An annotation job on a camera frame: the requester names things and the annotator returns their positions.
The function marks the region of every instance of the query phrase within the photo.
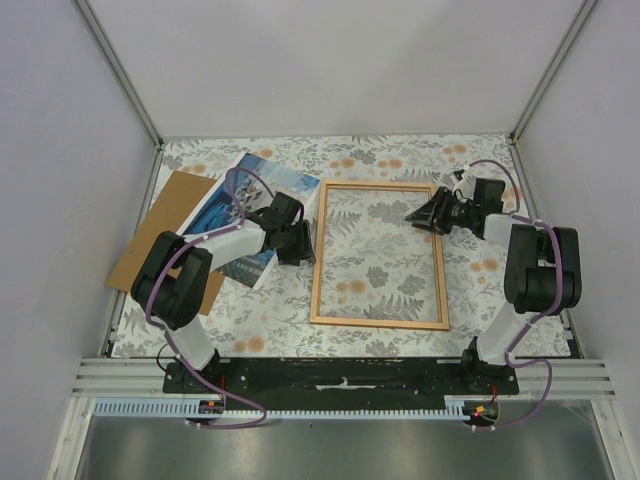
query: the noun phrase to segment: brown cardboard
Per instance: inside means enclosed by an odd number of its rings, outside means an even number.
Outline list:
[[[213,178],[173,172],[133,240],[109,275],[106,285],[130,292],[133,281],[158,235],[166,230],[175,232],[180,228],[182,222],[215,183]],[[213,301],[216,299],[223,281],[222,274],[218,272],[209,274],[209,281],[200,307],[201,314],[207,315],[211,311]]]

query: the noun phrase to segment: gray wall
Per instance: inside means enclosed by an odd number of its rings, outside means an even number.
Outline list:
[[[580,232],[581,343],[606,360],[640,448],[640,3],[600,2],[525,132],[544,218]]]
[[[164,136],[506,132],[580,0],[92,0]]]
[[[68,0],[0,7],[0,478],[43,478],[152,145]]]

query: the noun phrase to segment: table surface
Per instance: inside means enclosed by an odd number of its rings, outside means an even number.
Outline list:
[[[452,187],[454,170],[482,158],[498,160],[513,172],[502,135],[187,139],[166,145],[154,200],[172,171],[218,177],[241,151],[320,178],[427,182]],[[493,166],[474,167],[473,173],[500,177]],[[514,207],[513,189],[507,188],[504,199],[506,208]],[[306,213],[307,217],[316,215],[317,208]],[[368,235],[375,236],[377,231],[371,230]],[[458,356],[474,335],[491,324],[504,302],[506,251],[461,229],[444,237],[443,250],[450,331],[311,325],[310,265],[276,266],[260,290],[227,279],[210,314],[200,319],[223,356]],[[373,304],[381,298],[373,287],[376,281],[375,275],[365,281]],[[148,326],[142,309],[127,298],[112,356],[153,357],[163,344],[161,332]],[[540,321],[517,353],[568,356],[560,319]]]

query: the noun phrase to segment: floral pattern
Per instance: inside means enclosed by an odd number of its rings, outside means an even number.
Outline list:
[[[411,213],[408,208],[409,207],[406,202],[396,200],[391,204],[382,202],[371,204],[367,207],[367,210],[371,217],[379,218],[382,223],[401,226],[405,224],[404,217],[407,213]]]
[[[480,158],[498,160],[513,171],[506,138],[501,135],[175,140],[166,145],[153,199],[157,198],[172,171],[179,169],[216,177],[241,151],[256,153],[321,178],[430,182],[452,187],[453,170]],[[490,165],[474,167],[474,174],[500,177],[500,171]],[[505,208],[512,209],[515,206],[513,190],[507,189],[504,198]],[[382,200],[373,202],[374,212],[378,202],[385,203]],[[333,218],[329,222],[333,227],[327,231],[325,245],[343,241],[363,218],[375,220],[376,217],[369,213],[369,206],[357,212],[345,211],[340,217]],[[306,213],[312,221],[312,229],[317,224],[316,213],[317,207]],[[380,231],[372,232],[366,241],[375,246],[381,241],[380,237],[397,235],[394,233],[397,228],[400,226],[386,224],[381,230],[382,235]],[[420,255],[418,250],[408,248],[407,240],[403,244],[400,237],[387,236],[383,240],[395,242],[399,248],[406,249],[406,258],[389,259],[389,266],[384,262],[366,264],[368,260],[365,260],[354,267],[361,273],[358,279],[365,283],[365,298],[367,294],[374,296],[373,300],[367,299],[367,306],[363,308],[372,318],[381,318],[389,311],[404,311],[409,315],[418,310],[420,301],[424,304],[419,313],[425,310],[428,313],[432,308],[428,298],[413,297],[399,290],[405,280],[404,290],[412,292],[419,288],[418,282],[409,276],[422,278],[422,274],[406,271],[403,279],[392,281],[397,274],[395,272],[409,268],[405,262],[412,260],[411,255]],[[468,346],[474,335],[491,324],[504,302],[502,278],[506,252],[460,229],[454,229],[443,239],[443,249],[451,323],[448,332],[311,325],[313,269],[308,264],[276,266],[260,290],[226,280],[210,314],[201,316],[200,320],[209,339],[226,356],[456,356]],[[355,253],[341,252],[336,253],[332,261],[336,272],[339,272],[342,263],[354,264],[359,258],[361,256]],[[342,280],[323,275],[324,281],[337,286]],[[161,332],[148,327],[140,307],[127,298],[113,356],[152,357],[163,344]],[[560,320],[554,317],[540,321],[522,342],[518,353],[569,355]]]

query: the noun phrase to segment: empty picture frame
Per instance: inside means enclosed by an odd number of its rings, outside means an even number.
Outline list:
[[[425,183],[322,182],[312,324],[449,330],[442,239],[404,220],[435,191]]]

